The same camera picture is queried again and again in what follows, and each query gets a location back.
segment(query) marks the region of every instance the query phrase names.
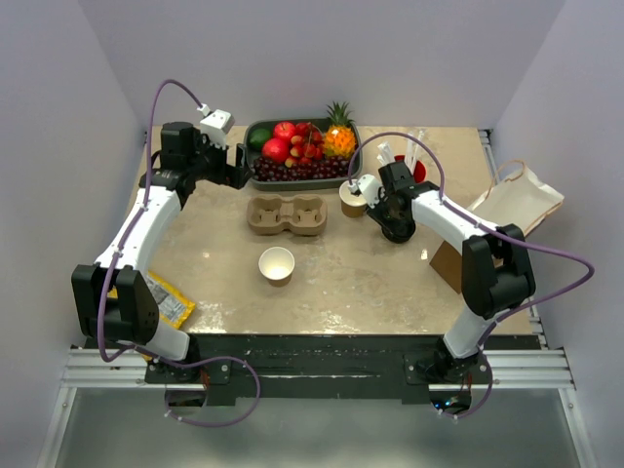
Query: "avocado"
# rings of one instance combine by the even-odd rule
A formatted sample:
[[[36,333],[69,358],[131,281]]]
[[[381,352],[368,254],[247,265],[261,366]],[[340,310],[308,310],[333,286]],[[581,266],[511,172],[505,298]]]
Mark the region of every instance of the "avocado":
[[[256,151],[260,151],[264,143],[266,143],[273,136],[270,130],[255,129],[250,135],[249,145]]]

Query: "paper cup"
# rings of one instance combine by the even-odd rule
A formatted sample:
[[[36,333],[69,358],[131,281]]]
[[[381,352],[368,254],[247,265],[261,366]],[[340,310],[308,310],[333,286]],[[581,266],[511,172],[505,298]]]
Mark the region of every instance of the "paper cup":
[[[349,191],[349,181],[345,180],[338,190],[342,212],[348,217],[359,217],[364,214],[367,201],[362,195],[355,196]]]
[[[285,286],[293,275],[294,256],[288,249],[272,247],[260,256],[257,266],[271,286]]]

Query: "paper bag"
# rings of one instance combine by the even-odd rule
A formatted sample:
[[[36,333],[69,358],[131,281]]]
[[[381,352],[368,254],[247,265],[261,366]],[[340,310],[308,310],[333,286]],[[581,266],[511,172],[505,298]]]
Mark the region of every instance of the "paper bag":
[[[496,173],[511,163],[522,164],[522,168],[497,185],[492,180],[489,190],[477,198],[468,210],[500,226],[516,224],[526,237],[562,205],[564,195],[542,182],[521,160],[508,161]],[[461,254],[458,251],[443,242],[430,264],[449,286],[461,293]]]

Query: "red apple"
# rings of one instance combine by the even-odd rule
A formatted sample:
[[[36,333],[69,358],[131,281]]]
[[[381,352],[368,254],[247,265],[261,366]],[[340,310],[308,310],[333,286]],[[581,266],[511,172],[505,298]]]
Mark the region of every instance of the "red apple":
[[[273,137],[290,143],[291,139],[294,137],[294,124],[291,122],[280,122],[275,126],[275,129],[273,129]]]
[[[262,146],[262,156],[282,164],[289,157],[289,144],[279,138],[271,138]]]

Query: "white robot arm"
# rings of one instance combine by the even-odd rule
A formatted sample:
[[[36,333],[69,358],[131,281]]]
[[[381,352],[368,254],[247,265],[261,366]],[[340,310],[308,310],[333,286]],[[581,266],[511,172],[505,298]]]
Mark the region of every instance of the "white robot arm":
[[[363,175],[349,189],[364,196],[367,214],[381,226],[387,239],[406,242],[418,222],[440,234],[463,256],[462,292],[466,305],[442,338],[439,347],[446,356],[441,357],[443,363],[438,363],[432,376],[444,379],[453,368],[460,371],[464,362],[470,364],[476,359],[480,340],[497,317],[535,292],[527,250],[495,239],[483,227],[521,241],[524,235],[513,224],[497,226],[448,199],[443,203],[439,187],[431,182],[414,183],[403,162],[384,166],[379,173],[383,183],[372,175]],[[466,221],[457,212],[476,222]]]
[[[243,145],[237,146],[236,165],[227,164],[225,138],[234,122],[231,115],[211,112],[207,106],[198,110],[205,116],[200,130],[186,122],[163,126],[160,167],[152,170],[150,186],[144,175],[135,204],[113,242],[93,265],[78,265],[74,270],[71,282],[84,335],[97,336],[99,298],[117,256],[109,285],[116,288],[117,298],[106,300],[105,339],[138,344],[174,361],[188,357],[189,335],[159,320],[158,305],[145,283],[147,267],[198,180],[242,188],[250,176]]]

